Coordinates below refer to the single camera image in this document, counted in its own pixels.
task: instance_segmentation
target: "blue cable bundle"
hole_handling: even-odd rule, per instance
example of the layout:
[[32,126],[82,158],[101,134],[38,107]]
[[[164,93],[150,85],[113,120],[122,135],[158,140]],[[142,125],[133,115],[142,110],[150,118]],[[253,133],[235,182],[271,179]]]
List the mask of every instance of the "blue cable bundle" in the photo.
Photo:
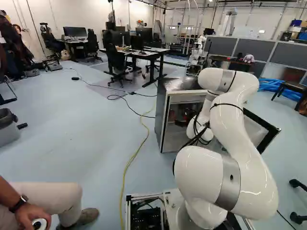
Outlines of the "blue cable bundle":
[[[270,91],[276,92],[280,84],[284,82],[284,80],[279,79],[269,79],[269,78],[260,78],[259,79],[259,90],[258,91]],[[301,98],[302,94],[299,92],[294,92],[292,90],[285,89],[283,91],[283,96],[298,102]]]

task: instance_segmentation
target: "yellow cable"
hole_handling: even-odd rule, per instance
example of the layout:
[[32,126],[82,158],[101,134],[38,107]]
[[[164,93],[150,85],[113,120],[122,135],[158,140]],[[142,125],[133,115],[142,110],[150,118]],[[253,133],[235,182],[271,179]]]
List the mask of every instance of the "yellow cable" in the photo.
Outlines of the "yellow cable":
[[121,187],[121,191],[120,191],[120,198],[119,198],[119,216],[120,216],[120,225],[121,225],[121,229],[124,230],[125,229],[125,225],[124,225],[124,220],[123,220],[123,215],[122,215],[122,211],[121,211],[121,206],[122,206],[122,200],[123,200],[123,194],[124,194],[124,189],[125,189],[125,176],[126,176],[126,172],[129,168],[129,166],[131,165],[131,163],[134,161],[135,157],[138,155],[140,149],[142,148],[142,146],[144,145],[145,141],[147,140],[147,138],[149,137],[149,128],[143,123],[142,121],[142,116],[149,114],[153,109],[155,108],[155,103],[153,105],[153,107],[151,108],[151,110],[149,110],[148,112],[142,114],[140,116],[140,122],[141,124],[147,129],[147,136],[146,138],[142,141],[141,145],[139,146],[139,148],[136,150],[136,152],[132,155],[132,157],[129,159],[129,161],[126,164],[124,173],[123,173],[123,184]]

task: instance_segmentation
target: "person's hand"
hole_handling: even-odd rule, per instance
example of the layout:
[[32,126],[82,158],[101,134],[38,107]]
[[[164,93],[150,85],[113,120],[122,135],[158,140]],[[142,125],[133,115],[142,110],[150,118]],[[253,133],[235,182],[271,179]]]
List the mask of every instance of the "person's hand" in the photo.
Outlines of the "person's hand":
[[41,207],[26,203],[22,205],[16,212],[17,222],[24,227],[25,230],[34,230],[32,221],[35,219],[45,219],[47,221],[47,230],[51,225],[51,216],[47,214]]

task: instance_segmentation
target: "shoe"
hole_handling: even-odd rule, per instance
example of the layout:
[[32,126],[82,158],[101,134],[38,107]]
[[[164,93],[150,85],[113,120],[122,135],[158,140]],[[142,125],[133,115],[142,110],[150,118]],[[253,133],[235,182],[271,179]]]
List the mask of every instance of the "shoe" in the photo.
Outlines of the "shoe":
[[98,209],[89,207],[82,210],[81,215],[76,223],[74,223],[69,227],[63,227],[61,224],[59,224],[56,230],[72,230],[77,227],[94,222],[98,218],[98,216],[99,216]]

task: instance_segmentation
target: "game controller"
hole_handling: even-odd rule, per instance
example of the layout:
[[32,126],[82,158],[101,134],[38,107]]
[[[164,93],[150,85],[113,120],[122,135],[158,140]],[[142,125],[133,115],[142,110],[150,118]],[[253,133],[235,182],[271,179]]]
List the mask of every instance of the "game controller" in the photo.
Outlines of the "game controller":
[[34,230],[46,230],[47,221],[45,219],[35,219],[32,221],[32,226]]

